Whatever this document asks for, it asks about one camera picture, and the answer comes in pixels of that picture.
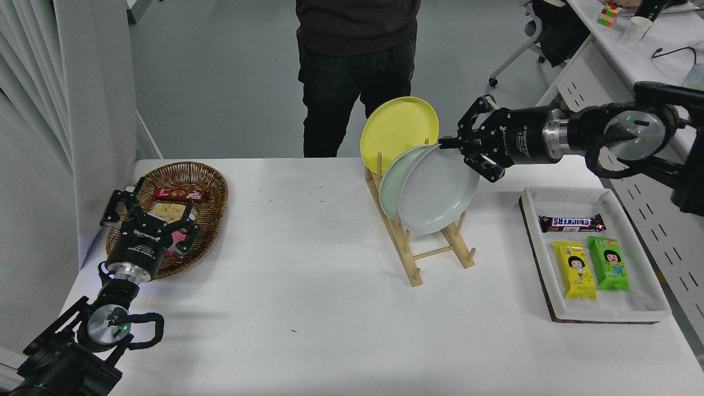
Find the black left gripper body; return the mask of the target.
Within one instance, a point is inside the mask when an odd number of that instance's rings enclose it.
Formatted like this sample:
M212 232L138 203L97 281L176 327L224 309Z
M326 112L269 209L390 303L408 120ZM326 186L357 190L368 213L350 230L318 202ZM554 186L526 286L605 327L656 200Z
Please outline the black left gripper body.
M157 273L167 248L173 245L167 223L155 216L145 216L143 222L130 218L120 228L118 240L108 254L107 268L115 272L118 264L131 264L147 273Z

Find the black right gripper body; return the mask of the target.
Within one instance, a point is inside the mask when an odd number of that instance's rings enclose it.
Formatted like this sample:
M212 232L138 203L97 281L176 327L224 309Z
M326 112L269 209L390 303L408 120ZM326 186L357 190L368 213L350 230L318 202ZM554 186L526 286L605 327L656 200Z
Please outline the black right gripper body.
M514 164L546 164L548 151L543 130L548 118L548 108L500 108L483 121L483 130L496 151L488 150L491 158L501 166Z

